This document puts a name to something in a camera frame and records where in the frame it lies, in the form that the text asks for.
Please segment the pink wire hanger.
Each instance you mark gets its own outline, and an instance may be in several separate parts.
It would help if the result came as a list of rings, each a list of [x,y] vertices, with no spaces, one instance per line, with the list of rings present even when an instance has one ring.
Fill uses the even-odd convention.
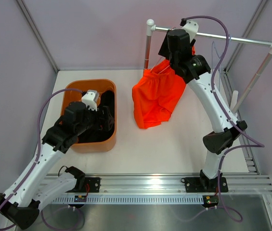
[[[166,59],[163,56],[160,56],[157,63],[150,69],[150,72],[152,73],[155,70],[159,70],[158,74],[161,74],[162,72],[164,72],[169,67],[169,65],[167,66],[164,65],[165,60]]]

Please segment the blue wire hanger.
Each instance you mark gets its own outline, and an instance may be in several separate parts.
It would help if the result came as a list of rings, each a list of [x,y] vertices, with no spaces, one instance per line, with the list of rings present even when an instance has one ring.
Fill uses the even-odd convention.
[[[221,74],[221,66],[219,66],[218,68],[217,67],[217,64],[218,64],[218,61],[215,61],[215,58],[218,57],[218,59],[220,60],[221,58],[221,55],[219,54],[218,52],[218,49],[216,47],[216,43],[215,41],[212,41],[211,43],[211,69],[214,71],[214,70],[217,70],[218,71],[218,90],[220,90],[220,83],[221,83],[221,77],[220,77],[220,74]]]

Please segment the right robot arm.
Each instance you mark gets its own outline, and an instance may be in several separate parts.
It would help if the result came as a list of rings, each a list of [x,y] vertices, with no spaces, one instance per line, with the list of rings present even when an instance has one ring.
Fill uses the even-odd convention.
[[[195,39],[190,39],[184,29],[169,30],[158,54],[169,61],[170,68],[196,94],[211,122],[213,131],[203,137],[207,155],[199,184],[206,192],[214,192],[218,186],[220,159],[247,124],[237,119],[215,88],[206,59],[192,52],[194,43]]]

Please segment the black shorts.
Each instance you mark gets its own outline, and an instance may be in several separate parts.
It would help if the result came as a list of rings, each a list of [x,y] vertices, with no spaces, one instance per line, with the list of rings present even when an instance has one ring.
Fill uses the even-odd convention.
[[[98,108],[102,106],[109,106],[112,116],[115,118],[115,94],[111,90],[107,90],[101,94],[100,104]],[[79,143],[95,143],[103,142],[111,138],[115,131],[115,124],[110,131],[101,130],[86,130],[84,133],[79,135]]]

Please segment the orange shorts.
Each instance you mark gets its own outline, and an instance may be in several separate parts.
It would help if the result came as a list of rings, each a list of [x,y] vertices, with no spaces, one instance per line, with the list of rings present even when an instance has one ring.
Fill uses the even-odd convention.
[[[164,65],[169,65],[169,61],[165,60]],[[140,129],[168,122],[186,88],[170,65],[161,74],[158,72],[144,70],[142,78],[132,88],[134,120]]]

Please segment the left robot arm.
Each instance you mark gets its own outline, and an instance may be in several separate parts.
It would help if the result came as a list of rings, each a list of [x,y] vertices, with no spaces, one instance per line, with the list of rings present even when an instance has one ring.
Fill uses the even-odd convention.
[[[79,136],[89,136],[93,130],[109,134],[115,128],[115,104],[101,102],[91,110],[82,102],[71,102],[54,126],[38,144],[38,152],[18,179],[0,193],[0,213],[15,226],[25,230],[40,212],[65,192],[87,189],[85,173],[68,167],[56,180],[39,189],[38,186],[54,164],[78,142]]]

